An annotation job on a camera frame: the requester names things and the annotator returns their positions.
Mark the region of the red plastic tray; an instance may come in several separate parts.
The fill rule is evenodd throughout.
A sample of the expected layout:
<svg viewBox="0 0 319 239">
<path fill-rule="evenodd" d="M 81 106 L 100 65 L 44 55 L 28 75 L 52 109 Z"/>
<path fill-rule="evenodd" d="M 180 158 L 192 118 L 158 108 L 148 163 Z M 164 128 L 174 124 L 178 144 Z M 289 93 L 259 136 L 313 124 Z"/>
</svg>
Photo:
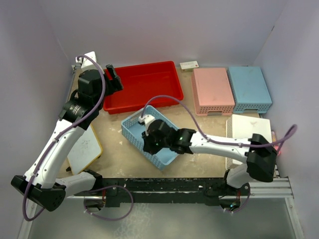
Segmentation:
<svg viewBox="0 0 319 239">
<path fill-rule="evenodd" d="M 157 95 L 172 96 L 180 101 L 184 98 L 172 61 L 117 67 L 115 70 L 123 89 L 105 98 L 103 109 L 111 115 L 135 112 Z"/>
</svg>

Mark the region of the pink perforated basket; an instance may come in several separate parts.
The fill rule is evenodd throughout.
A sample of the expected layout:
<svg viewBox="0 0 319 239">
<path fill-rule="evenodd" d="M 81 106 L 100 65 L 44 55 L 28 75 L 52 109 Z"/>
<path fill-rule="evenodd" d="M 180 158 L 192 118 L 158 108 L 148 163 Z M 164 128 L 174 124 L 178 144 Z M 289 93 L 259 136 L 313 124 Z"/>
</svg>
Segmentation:
<svg viewBox="0 0 319 239">
<path fill-rule="evenodd" d="M 235 102 L 226 68 L 196 68 L 191 83 L 196 115 L 228 116 L 233 113 Z"/>
</svg>

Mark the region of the white perforated basket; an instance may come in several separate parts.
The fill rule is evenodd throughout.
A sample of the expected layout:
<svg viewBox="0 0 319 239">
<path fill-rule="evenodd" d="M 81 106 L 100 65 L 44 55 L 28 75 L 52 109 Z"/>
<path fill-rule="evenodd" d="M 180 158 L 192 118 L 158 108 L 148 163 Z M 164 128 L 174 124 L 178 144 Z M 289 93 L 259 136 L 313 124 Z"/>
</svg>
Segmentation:
<svg viewBox="0 0 319 239">
<path fill-rule="evenodd" d="M 254 133 L 260 134 L 268 142 L 272 142 L 270 120 L 243 115 L 232 115 L 226 121 L 227 138 L 250 138 Z"/>
</svg>

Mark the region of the light blue perforated basket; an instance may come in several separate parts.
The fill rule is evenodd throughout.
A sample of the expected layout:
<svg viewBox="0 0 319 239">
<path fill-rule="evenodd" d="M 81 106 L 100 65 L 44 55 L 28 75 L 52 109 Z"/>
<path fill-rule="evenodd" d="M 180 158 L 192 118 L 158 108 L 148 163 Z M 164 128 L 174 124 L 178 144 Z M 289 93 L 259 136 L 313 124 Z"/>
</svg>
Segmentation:
<svg viewBox="0 0 319 239">
<path fill-rule="evenodd" d="M 235 106 L 234 113 L 255 111 L 265 114 L 272 105 L 260 67 L 235 66 L 227 69 Z"/>
</svg>

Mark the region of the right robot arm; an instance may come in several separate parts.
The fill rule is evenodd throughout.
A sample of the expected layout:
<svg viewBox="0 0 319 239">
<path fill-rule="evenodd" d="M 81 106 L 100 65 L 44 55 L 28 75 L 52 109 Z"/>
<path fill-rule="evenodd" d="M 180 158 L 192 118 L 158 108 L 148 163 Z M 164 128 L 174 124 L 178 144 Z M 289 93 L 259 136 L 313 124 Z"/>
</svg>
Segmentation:
<svg viewBox="0 0 319 239">
<path fill-rule="evenodd" d="M 260 134 L 254 133 L 250 138 L 202 135 L 198 130 L 175 129 L 150 115 L 140 117 L 138 122 L 145 126 L 143 150 L 151 155 L 168 148 L 177 154 L 212 154 L 240 161 L 241 165 L 224 175 L 221 187 L 227 195 L 252 180 L 273 181 L 277 151 Z"/>
</svg>

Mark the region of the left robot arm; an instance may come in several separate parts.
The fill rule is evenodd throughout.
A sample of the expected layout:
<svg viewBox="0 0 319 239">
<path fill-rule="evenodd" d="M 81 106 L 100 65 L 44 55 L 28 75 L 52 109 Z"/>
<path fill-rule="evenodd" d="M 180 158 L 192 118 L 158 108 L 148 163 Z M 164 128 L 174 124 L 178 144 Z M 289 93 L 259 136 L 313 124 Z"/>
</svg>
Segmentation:
<svg viewBox="0 0 319 239">
<path fill-rule="evenodd" d="M 65 197 L 84 191 L 91 195 L 101 193 L 102 177 L 92 170 L 66 178 L 57 175 L 73 145 L 99 115 L 104 98 L 122 89 L 113 65 L 107 65 L 102 75 L 95 69 L 79 75 L 78 88 L 64 104 L 45 148 L 23 175 L 15 175 L 11 181 L 11 185 L 23 195 L 23 209 L 27 200 L 31 200 L 52 212 Z"/>
</svg>

